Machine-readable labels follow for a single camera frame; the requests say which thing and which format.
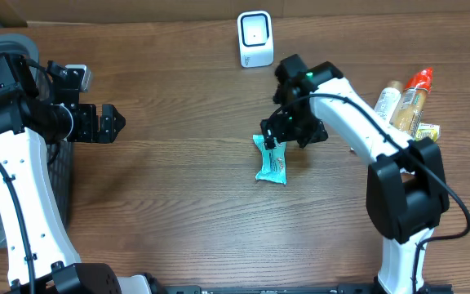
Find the teal snack packet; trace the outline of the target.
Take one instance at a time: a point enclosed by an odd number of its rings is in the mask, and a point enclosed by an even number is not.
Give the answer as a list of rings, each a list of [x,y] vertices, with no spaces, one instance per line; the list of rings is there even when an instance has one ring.
[[[266,149],[263,135],[253,135],[252,139],[262,155],[262,166],[255,179],[286,185],[286,142],[276,143],[274,149]]]

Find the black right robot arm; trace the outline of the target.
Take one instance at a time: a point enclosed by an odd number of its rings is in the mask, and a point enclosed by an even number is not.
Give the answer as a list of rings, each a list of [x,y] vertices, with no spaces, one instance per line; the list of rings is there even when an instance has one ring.
[[[260,123],[263,147],[323,142],[331,126],[367,166],[366,210],[383,237],[373,293],[425,293],[423,261],[441,215],[450,207],[441,152],[381,118],[330,62],[308,68],[298,55],[275,70],[280,107]]]

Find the green tea packet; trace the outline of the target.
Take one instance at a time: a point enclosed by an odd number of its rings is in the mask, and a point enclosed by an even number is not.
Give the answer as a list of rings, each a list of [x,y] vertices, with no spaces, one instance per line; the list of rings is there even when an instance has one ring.
[[[420,123],[415,133],[415,140],[423,140],[428,137],[433,141],[437,141],[441,135],[441,127],[436,124]]]

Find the orange spaghetti packet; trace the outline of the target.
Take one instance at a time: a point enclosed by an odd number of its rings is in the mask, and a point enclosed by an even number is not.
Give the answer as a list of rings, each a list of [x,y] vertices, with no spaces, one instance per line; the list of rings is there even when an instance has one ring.
[[[415,137],[423,107],[432,89],[433,68],[416,73],[405,85],[390,123],[399,131]]]

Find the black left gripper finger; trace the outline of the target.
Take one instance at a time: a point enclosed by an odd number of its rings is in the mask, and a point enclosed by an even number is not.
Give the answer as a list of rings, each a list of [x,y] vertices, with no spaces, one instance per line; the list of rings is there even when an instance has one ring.
[[[113,143],[118,133],[126,126],[124,118],[100,118],[99,143]]]
[[[126,119],[117,111],[114,105],[103,104],[100,121],[108,121],[111,123],[124,123]]]

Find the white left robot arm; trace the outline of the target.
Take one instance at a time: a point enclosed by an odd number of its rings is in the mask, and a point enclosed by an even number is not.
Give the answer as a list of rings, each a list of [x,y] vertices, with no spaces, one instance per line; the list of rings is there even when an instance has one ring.
[[[119,277],[109,265],[82,262],[60,218],[48,172],[49,145],[112,143],[125,118],[111,104],[80,102],[91,82],[85,65],[43,67],[47,99],[33,77],[39,68],[20,54],[0,53],[0,215],[11,291],[155,293],[147,274]]]

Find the white tube with gold cap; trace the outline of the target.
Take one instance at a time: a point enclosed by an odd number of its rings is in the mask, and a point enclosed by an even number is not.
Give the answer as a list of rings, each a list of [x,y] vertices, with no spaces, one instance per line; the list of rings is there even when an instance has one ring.
[[[403,84],[399,81],[390,81],[381,91],[375,104],[374,111],[387,123],[391,124],[401,94]]]

